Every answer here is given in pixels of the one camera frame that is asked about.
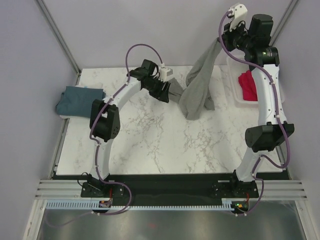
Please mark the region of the grey t shirt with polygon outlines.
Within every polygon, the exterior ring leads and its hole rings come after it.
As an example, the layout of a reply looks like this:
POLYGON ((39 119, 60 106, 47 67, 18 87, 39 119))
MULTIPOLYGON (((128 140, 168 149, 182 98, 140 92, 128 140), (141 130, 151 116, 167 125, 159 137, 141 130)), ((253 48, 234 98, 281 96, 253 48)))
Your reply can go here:
POLYGON ((215 110, 210 94, 210 82, 216 58, 221 50, 221 43, 215 39, 187 74, 186 88, 182 88, 175 78, 169 80, 169 99, 178 104, 187 120, 198 120, 203 109, 215 110))

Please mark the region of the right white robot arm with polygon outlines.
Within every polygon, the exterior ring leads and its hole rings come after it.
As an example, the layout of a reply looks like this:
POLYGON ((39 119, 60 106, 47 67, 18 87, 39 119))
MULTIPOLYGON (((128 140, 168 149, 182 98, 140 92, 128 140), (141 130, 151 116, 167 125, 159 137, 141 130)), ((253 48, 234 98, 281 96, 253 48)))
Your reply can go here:
POLYGON ((236 12, 227 11, 219 23, 218 39, 222 49, 233 60, 248 65, 258 101, 258 124, 245 131, 247 145, 244 157, 233 171, 229 191, 235 197, 261 197, 256 172, 262 159, 274 167, 285 169, 291 160, 289 136, 295 126, 288 123, 279 90, 279 52, 270 46, 273 18, 255 14, 249 28, 236 12))

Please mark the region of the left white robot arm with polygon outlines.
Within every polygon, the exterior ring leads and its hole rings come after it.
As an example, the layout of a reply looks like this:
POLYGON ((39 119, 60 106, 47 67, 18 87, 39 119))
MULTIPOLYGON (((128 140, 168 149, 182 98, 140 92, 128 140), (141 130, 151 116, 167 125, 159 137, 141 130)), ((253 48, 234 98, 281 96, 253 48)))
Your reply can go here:
POLYGON ((110 175, 109 161, 113 141, 121 129, 120 111, 124 105, 142 89, 158 101, 168 103, 169 80, 173 76, 171 68, 145 59, 140 67, 128 72, 127 81, 116 93, 93 101, 89 137, 95 142, 94 162, 87 181, 82 185, 81 197, 103 198, 112 189, 113 183, 107 180, 110 175))

